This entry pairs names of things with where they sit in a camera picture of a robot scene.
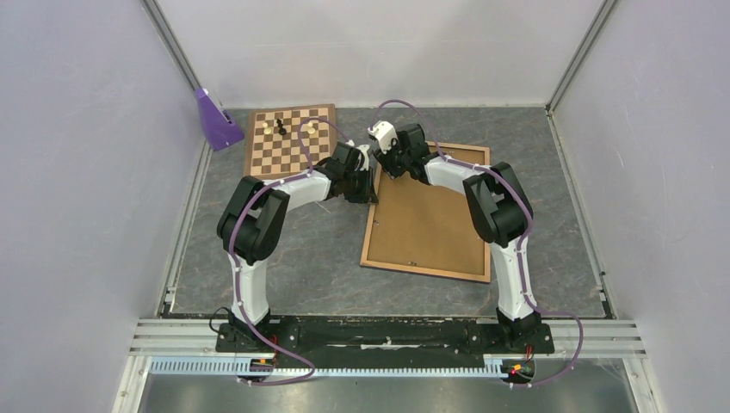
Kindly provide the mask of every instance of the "brown board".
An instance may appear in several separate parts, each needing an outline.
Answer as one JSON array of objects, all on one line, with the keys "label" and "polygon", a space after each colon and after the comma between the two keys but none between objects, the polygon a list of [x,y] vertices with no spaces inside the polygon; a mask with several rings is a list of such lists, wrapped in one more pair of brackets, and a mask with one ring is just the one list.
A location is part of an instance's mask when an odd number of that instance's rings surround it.
[{"label": "brown board", "polygon": [[[300,147],[299,128],[306,118],[336,123],[335,105],[329,103],[252,111],[246,140],[244,175],[277,179],[305,170],[309,165]],[[281,121],[283,128],[278,126],[277,120]],[[313,163],[329,157],[337,144],[335,128],[314,120],[304,125],[301,137]]]},{"label": "brown board", "polygon": [[[489,148],[440,144],[450,156],[489,164]],[[473,227],[467,200],[405,173],[375,174],[380,202],[370,206],[360,265],[439,277],[489,282],[489,247]]]}]

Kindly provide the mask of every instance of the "white wall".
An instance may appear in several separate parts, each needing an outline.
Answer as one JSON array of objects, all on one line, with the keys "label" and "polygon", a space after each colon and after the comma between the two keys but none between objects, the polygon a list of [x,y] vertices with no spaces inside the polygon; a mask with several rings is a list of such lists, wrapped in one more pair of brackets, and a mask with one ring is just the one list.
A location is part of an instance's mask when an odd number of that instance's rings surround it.
[{"label": "white wall", "polygon": [[557,111],[669,411],[727,411],[730,3],[619,2]]},{"label": "white wall", "polygon": [[601,0],[158,0],[226,107],[548,101]]},{"label": "white wall", "polygon": [[138,1],[0,3],[0,411],[110,411],[202,143]]}]

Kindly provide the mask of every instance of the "chessboard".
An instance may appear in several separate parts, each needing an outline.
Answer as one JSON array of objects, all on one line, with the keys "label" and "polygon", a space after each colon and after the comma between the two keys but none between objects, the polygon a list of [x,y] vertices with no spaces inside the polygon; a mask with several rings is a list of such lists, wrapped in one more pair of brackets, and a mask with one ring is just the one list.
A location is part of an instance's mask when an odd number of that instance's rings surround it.
[{"label": "chessboard", "polygon": [[[306,156],[299,144],[300,123],[322,118],[335,123],[335,105],[262,109],[251,112],[246,142],[244,175],[277,179],[306,170]],[[313,163],[329,157],[337,144],[337,131],[324,122],[310,121],[302,140]]]}]

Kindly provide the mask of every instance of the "floor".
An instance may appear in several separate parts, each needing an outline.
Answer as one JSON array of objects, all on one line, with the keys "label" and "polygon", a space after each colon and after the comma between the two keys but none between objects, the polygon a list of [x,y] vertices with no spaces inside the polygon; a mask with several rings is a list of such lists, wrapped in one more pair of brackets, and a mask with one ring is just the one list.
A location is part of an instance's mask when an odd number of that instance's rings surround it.
[{"label": "floor", "polygon": [[[337,123],[367,143],[371,108],[339,108]],[[515,169],[535,210],[528,260],[538,305],[604,316],[566,179],[542,108],[426,108],[427,139],[488,146],[492,163]],[[239,125],[246,110],[233,110]],[[407,108],[380,116],[417,121]],[[171,312],[206,314],[232,302],[230,265],[215,228],[244,170],[244,143],[213,153],[179,272]],[[479,284],[359,265],[368,207],[343,199],[290,212],[270,257],[268,299],[275,314],[493,316],[497,282]]]},{"label": "floor", "polygon": [[[556,373],[564,361],[540,361],[537,378]],[[298,385],[250,388],[233,377],[151,375],[139,411],[261,413],[383,411],[637,412],[621,360],[581,360],[575,370],[544,388],[505,391],[498,379],[329,378]]]}]

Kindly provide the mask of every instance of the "black chess piece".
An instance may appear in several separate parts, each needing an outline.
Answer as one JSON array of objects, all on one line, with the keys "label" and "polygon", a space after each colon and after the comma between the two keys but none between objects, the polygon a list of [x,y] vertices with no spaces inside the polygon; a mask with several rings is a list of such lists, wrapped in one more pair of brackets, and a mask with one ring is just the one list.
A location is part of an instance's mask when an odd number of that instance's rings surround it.
[{"label": "black chess piece", "polygon": [[282,122],[281,119],[276,120],[276,125],[279,127],[279,134],[281,136],[284,136],[287,134],[287,130],[284,128],[284,122]]}]

